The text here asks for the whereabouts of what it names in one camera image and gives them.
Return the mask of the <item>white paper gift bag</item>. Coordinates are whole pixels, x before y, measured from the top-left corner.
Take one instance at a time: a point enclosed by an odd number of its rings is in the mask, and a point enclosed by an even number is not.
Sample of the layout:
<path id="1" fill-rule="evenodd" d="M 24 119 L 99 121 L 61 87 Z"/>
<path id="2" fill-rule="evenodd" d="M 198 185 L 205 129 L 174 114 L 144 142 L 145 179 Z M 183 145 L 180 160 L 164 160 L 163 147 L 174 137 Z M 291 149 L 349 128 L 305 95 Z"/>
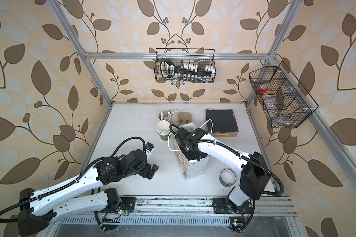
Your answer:
<path id="1" fill-rule="evenodd" d="M 186 180 L 195 178 L 200 176 L 202 173 L 204 173 L 205 168 L 207 166 L 207 163 L 209 161 L 209 155 L 201 159 L 200 161 L 194 160 L 194 161 L 189 161 L 182 153 L 181 149 L 179 148 L 177 141 L 174 137 L 174 132 L 176 132 L 179 128 L 185 128 L 189 132 L 194 131 L 197 127 L 194 123 L 189 123 L 189 124 L 184 124 L 182 126 L 177 126 L 175 124 L 170 125 L 170 131 L 171 133 L 169 134 L 168 137 L 168 148 L 170 151 L 174 152 L 178 162 L 179 166 L 181 169 L 181 172 Z"/>

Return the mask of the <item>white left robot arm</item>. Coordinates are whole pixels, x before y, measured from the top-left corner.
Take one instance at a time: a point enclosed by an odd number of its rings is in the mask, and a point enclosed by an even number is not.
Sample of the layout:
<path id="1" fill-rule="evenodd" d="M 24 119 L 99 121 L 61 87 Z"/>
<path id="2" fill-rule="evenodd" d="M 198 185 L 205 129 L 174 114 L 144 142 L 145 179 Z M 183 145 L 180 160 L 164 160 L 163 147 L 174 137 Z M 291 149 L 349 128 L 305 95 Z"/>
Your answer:
<path id="1" fill-rule="evenodd" d="M 0 211 L 0 223 L 17 223 L 22 237 L 31 236 L 46 229 L 50 223 L 83 212 L 122 213 L 125 204 L 115 188 L 97 194 L 82 196 L 83 193 L 110 183 L 119 182 L 133 175 L 152 179 L 157 165 L 147 162 L 154 145 L 141 137 L 142 149 L 117 156 L 97 158 L 83 171 L 64 182 L 42 190 L 27 188 L 21 191 L 19 203 Z"/>

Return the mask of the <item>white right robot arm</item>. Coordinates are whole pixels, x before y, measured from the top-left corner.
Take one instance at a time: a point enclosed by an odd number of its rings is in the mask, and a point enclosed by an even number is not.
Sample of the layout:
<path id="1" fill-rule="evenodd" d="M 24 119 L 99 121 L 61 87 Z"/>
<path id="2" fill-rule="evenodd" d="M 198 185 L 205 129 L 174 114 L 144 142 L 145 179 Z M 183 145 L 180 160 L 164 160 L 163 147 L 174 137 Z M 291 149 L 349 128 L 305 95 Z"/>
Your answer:
<path id="1" fill-rule="evenodd" d="M 199 162 L 207 156 L 212 156 L 240 175 L 239 186 L 234 187 L 225 199 L 225 206 L 229 212 L 239 213 L 242 205 L 248 200 L 259 200 L 263 194 L 276 197 L 283 195 L 283 183 L 268 169 L 260 153 L 248 154 L 238 151 L 199 127 L 188 131 L 171 124 L 170 131 L 179 152 L 190 161 Z"/>

